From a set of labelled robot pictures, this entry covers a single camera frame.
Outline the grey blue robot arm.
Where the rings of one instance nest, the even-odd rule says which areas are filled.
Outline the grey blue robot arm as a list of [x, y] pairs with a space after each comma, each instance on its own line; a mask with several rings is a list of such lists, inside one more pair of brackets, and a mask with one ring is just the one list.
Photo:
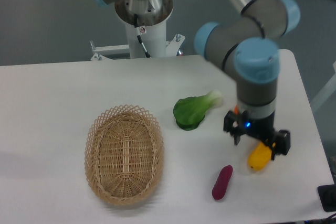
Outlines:
[[[224, 118], [224, 131], [235, 144], [242, 135], [261, 142], [254, 159], [273, 160], [290, 149], [290, 133], [274, 129], [279, 49], [274, 39], [293, 30], [300, 20], [294, 0], [230, 0], [241, 15], [232, 26], [209, 22], [194, 38], [195, 51], [236, 82], [237, 107]], [[172, 0], [96, 0], [114, 4], [125, 23], [132, 58], [167, 56], [164, 25], [172, 13]]]

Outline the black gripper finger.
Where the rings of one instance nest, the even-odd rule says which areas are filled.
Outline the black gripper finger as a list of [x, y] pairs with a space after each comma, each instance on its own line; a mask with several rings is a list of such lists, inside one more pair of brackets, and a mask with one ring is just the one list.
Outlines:
[[271, 150], [271, 160], [274, 161], [275, 160], [275, 157], [278, 155], [278, 144], [277, 144], [277, 141], [274, 141], [271, 146], [269, 147], [270, 150]]
[[244, 131], [237, 130], [233, 133], [233, 138], [234, 138], [234, 145], [238, 145], [240, 142], [240, 137], [244, 135]]

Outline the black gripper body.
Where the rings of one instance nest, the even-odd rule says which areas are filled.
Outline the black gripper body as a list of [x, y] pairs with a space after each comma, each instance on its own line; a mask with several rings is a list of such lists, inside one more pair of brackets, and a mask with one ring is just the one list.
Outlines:
[[277, 141], [278, 155], [287, 155], [291, 147], [290, 131], [277, 131], [274, 128], [274, 117], [275, 113], [272, 113], [263, 119], [253, 119], [247, 111], [235, 114], [230, 110], [224, 117], [223, 130], [232, 137], [235, 131], [244, 131], [244, 135], [259, 140], [268, 147]]

